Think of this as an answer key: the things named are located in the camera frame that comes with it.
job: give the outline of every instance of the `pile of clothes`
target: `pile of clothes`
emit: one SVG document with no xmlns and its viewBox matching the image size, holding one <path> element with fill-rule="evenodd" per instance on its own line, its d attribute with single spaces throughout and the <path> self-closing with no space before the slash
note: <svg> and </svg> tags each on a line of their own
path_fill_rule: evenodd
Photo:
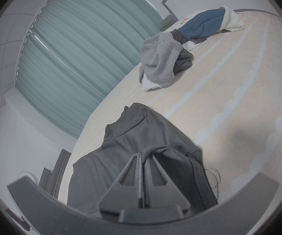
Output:
<svg viewBox="0 0 282 235">
<path fill-rule="evenodd" d="M 169 87 L 174 76 L 192 66 L 189 52 L 216 33 L 242 30 L 244 24 L 233 10 L 221 6 L 192 14 L 177 22 L 171 32 L 160 32 L 143 42 L 139 82 L 144 91 Z"/>
</svg>

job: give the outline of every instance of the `gray knit sweater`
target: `gray knit sweater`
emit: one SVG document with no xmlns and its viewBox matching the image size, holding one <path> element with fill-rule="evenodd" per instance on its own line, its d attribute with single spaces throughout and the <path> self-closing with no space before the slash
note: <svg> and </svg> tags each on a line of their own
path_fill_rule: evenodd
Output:
<svg viewBox="0 0 282 235">
<path fill-rule="evenodd" d="M 181 43 L 174 40 L 170 32 L 160 32 L 146 39 L 141 47 L 139 82 L 144 73 L 148 80 L 169 87 L 174 79 L 174 65 L 182 50 Z"/>
</svg>

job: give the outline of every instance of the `gray furniture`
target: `gray furniture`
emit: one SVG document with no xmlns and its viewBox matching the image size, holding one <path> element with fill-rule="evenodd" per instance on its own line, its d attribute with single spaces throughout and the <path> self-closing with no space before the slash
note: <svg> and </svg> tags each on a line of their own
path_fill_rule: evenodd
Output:
<svg viewBox="0 0 282 235">
<path fill-rule="evenodd" d="M 61 150 L 53 172 L 51 172 L 47 168 L 44 168 L 41 175 L 39 186 L 56 199 L 58 199 L 62 176 L 65 172 L 70 155 L 70 152 Z"/>
</svg>

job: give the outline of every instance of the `curtain fold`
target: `curtain fold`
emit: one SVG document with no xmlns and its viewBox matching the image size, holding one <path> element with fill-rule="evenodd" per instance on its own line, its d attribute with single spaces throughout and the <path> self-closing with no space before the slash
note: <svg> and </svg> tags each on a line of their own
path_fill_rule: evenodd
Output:
<svg viewBox="0 0 282 235">
<path fill-rule="evenodd" d="M 49 0 L 24 43 L 16 87 L 78 138 L 94 109 L 139 63 L 143 41 L 159 33 L 161 21 L 145 0 Z"/>
</svg>

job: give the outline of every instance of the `bed sheet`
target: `bed sheet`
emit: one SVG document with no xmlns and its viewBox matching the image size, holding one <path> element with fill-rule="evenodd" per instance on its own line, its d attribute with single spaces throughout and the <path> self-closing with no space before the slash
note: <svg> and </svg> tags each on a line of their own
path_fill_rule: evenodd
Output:
<svg viewBox="0 0 282 235">
<path fill-rule="evenodd" d="M 89 117 L 63 175 L 58 199 L 67 203 L 72 165 L 100 147 L 105 126 L 139 102 L 167 118 L 202 147 L 219 203 L 282 151 L 282 19 L 238 13 L 245 28 L 209 37 L 194 48 L 191 68 L 169 88 L 142 91 L 137 65 Z"/>
</svg>

